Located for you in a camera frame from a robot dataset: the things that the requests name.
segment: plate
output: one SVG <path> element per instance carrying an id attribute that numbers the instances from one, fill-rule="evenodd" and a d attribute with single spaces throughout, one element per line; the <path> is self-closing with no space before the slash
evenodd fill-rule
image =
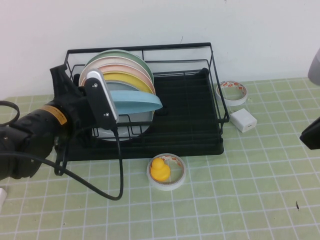
<path id="1" fill-rule="evenodd" d="M 139 91 L 135 86 L 132 86 L 128 83 L 120 82 L 120 81 L 108 81 L 106 85 L 110 91 L 116 91 L 116 90 Z M 134 113 L 134 114 L 129 114 L 129 116 L 130 116 L 131 122 L 152 122 L 154 118 L 154 113 L 153 112 Z M 123 115 L 119 116 L 119 123 L 128 123 L 128 122 L 129 122 L 128 116 L 123 116 Z M 144 133 L 149 128 L 149 126 L 141 126 L 141 128 L 142 128 L 142 132 Z M 132 136 L 132 133 L 139 134 L 140 127 L 133 126 L 132 129 L 129 127 L 129 130 L 125 126 L 118 127 L 119 137 L 121 137 L 120 141 L 129 140 L 129 138 L 125 138 L 125 137 L 129 137 L 129 132 L 131 136 Z M 111 130 L 98 128 L 98 133 L 99 133 L 99 138 L 111 138 L 111 139 L 103 139 L 105 141 L 111 141 L 111 142 L 116 141 L 116 139 L 114 139 L 115 135 Z"/>
<path id="2" fill-rule="evenodd" d="M 106 56 L 106 57 L 102 57 L 97 60 L 94 60 L 90 64 L 88 64 L 84 67 L 84 69 L 82 70 L 81 75 L 79 77 L 79 83 L 80 83 L 79 85 L 83 86 L 85 84 L 85 78 L 91 69 L 98 69 L 100 67 L 103 67 L 105 65 L 110 65 L 110 64 L 129 65 L 129 66 L 141 71 L 145 75 L 149 76 L 148 72 L 140 64 L 136 63 L 135 61 L 133 61 L 131 59 L 128 59 L 126 57 L 119 57 L 119 56 Z"/>
<path id="3" fill-rule="evenodd" d="M 127 73 L 131 74 L 138 79 L 142 80 L 145 84 L 149 86 L 149 88 L 152 90 L 153 94 L 156 94 L 155 87 L 150 80 L 150 78 L 145 75 L 142 71 L 130 66 L 130 65 L 125 65 L 125 64 L 108 64 L 105 66 L 101 66 L 98 68 L 103 74 L 108 73 L 108 72 L 119 72 L 119 73 Z"/>
<path id="4" fill-rule="evenodd" d="M 138 57 L 137 55 L 134 55 L 133 53 L 131 53 L 129 51 L 125 51 L 125 50 L 111 49 L 111 50 L 100 52 L 98 55 L 91 58 L 90 61 L 88 61 L 88 63 L 85 66 L 89 65 L 90 63 L 92 63 L 100 58 L 115 57 L 115 56 L 130 59 L 130 60 L 138 63 L 139 65 L 141 65 L 147 71 L 150 79 L 154 83 L 154 75 L 153 75 L 151 69 L 149 68 L 148 64 L 146 64 L 146 62 L 144 60 L 142 60 L 140 57 Z"/>
<path id="5" fill-rule="evenodd" d="M 139 114 L 161 109 L 160 99 L 143 91 L 110 91 L 115 108 L 119 115 Z"/>
<path id="6" fill-rule="evenodd" d="M 107 82 L 114 81 L 114 80 L 121 81 L 121 82 L 128 83 L 130 85 L 135 86 L 137 89 L 139 89 L 142 92 L 153 94 L 152 89 L 144 81 L 142 81 L 141 79 L 129 73 L 111 71 L 111 72 L 104 73 L 103 76 Z"/>
<path id="7" fill-rule="evenodd" d="M 109 91 L 139 91 L 135 86 L 122 81 L 108 81 L 106 85 Z"/>

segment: white plate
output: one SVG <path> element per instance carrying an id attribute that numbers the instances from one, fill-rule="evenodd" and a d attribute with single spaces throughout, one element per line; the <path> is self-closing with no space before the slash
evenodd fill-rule
<path id="1" fill-rule="evenodd" d="M 110 91 L 116 91 L 116 90 L 124 90 L 124 91 L 138 91 L 138 89 L 128 83 L 123 83 L 119 81 L 108 81 L 106 83 L 108 89 Z M 133 114 L 128 114 L 130 116 L 131 122 L 152 122 L 154 118 L 154 113 L 152 111 L 148 112 L 142 112 L 142 113 L 133 113 Z M 119 116 L 119 123 L 128 123 L 129 118 L 127 115 L 124 116 Z M 141 126 L 142 128 L 142 133 L 144 133 L 149 126 Z M 98 133 L 99 133 L 99 138 L 110 138 L 110 139 L 103 139 L 106 141 L 116 141 L 114 138 L 115 135 L 111 130 L 106 130 L 103 128 L 98 128 Z M 118 133 L 120 141 L 126 141 L 129 140 L 129 134 L 131 137 L 137 137 L 141 131 L 140 131 L 140 126 L 133 126 L 133 127 L 126 127 L 126 126 L 121 126 L 118 127 Z"/>

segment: yellow rubber duck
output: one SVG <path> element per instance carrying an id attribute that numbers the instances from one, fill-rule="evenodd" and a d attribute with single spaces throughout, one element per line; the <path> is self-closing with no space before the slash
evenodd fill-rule
<path id="1" fill-rule="evenodd" d="M 150 174 L 154 180 L 164 182 L 170 177 L 170 167 L 162 158 L 157 157 L 152 161 Z"/>

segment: dish rack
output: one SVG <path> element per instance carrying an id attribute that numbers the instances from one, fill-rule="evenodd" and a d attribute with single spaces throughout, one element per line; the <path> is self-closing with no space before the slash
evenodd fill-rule
<path id="1" fill-rule="evenodd" d="M 70 80 L 78 85 L 85 63 L 110 49 L 130 51 L 149 65 L 163 104 L 152 122 L 133 122 L 126 115 L 128 122 L 117 124 L 129 132 L 120 143 L 124 159 L 153 158 L 161 153 L 180 157 L 223 153 L 223 125 L 229 114 L 222 94 L 218 105 L 214 91 L 220 83 L 211 43 L 68 50 L 64 64 Z M 133 131 L 133 126 L 140 131 Z M 143 132 L 142 126 L 149 127 Z M 118 159 L 117 145 L 110 140 L 99 137 L 96 128 L 83 131 L 71 140 L 68 161 Z"/>

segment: light blue plate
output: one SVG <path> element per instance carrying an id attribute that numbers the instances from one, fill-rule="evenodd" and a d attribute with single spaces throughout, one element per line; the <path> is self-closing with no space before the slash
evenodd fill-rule
<path id="1" fill-rule="evenodd" d="M 138 114 L 161 109 L 160 99 L 143 91 L 110 91 L 115 108 L 119 114 Z"/>

